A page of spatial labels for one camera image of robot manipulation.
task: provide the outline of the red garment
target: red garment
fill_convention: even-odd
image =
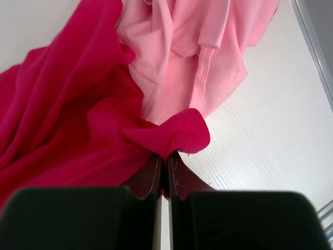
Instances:
[[[151,152],[195,153],[209,143],[200,113],[161,126],[141,120],[133,52],[114,25],[120,0],[82,0],[50,46],[0,74],[0,208],[24,186],[118,185]]]

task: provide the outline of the magenta cloth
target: magenta cloth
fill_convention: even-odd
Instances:
[[[118,185],[152,152],[209,143],[201,114],[156,126],[128,72],[135,55],[114,28],[120,0],[82,0],[51,45],[0,74],[0,208],[25,186]]]

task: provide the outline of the pink shirt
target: pink shirt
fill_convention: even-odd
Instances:
[[[130,74],[144,93],[141,116],[161,124],[191,107],[204,117],[245,78],[279,0],[126,0],[117,28],[136,54]]]

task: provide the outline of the white surface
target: white surface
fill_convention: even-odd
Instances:
[[[78,2],[0,1],[0,71],[47,45]],[[210,145],[185,162],[217,189],[294,190],[323,207],[333,199],[333,113],[289,1],[244,62],[246,80],[207,119]],[[169,249],[166,202],[163,211]]]

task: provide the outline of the pink fabric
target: pink fabric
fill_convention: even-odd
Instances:
[[[117,185],[151,152],[209,143],[195,109],[159,127],[140,118],[134,53],[114,28],[121,9],[120,0],[82,0],[50,46],[0,74],[0,208],[18,188]]]
[[[161,124],[188,108],[204,117],[245,78],[242,54],[258,42],[279,0],[126,0],[117,33],[136,59],[142,117]]]

